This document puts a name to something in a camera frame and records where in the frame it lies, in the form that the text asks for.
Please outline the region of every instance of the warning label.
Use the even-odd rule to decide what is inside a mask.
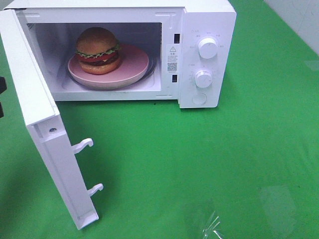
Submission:
[[[178,71],[178,46],[176,45],[167,45],[167,72],[176,73]]]

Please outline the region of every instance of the green tablecloth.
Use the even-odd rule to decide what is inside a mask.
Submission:
[[[318,56],[261,0],[232,4],[217,108],[57,103],[71,143],[95,142],[77,154],[87,187],[105,186],[92,197],[100,220],[81,231],[27,133],[0,46],[0,238],[201,239],[214,211],[224,238],[319,238]]]

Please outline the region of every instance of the power knob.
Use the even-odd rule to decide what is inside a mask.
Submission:
[[[213,77],[209,71],[200,70],[195,74],[195,84],[199,88],[207,88],[212,82]]]
[[[198,44],[199,55],[204,59],[213,58],[217,54],[218,44],[215,39],[207,37]]]

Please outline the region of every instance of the hamburger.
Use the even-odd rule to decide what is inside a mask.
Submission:
[[[76,57],[83,71],[102,75],[120,64],[120,45],[107,29],[91,27],[81,33],[76,42]]]

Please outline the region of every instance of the plate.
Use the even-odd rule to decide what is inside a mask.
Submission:
[[[121,45],[121,63],[114,71],[93,75],[82,70],[76,56],[68,62],[68,70],[78,83],[95,90],[111,90],[131,85],[141,79],[149,66],[145,51],[133,45]]]

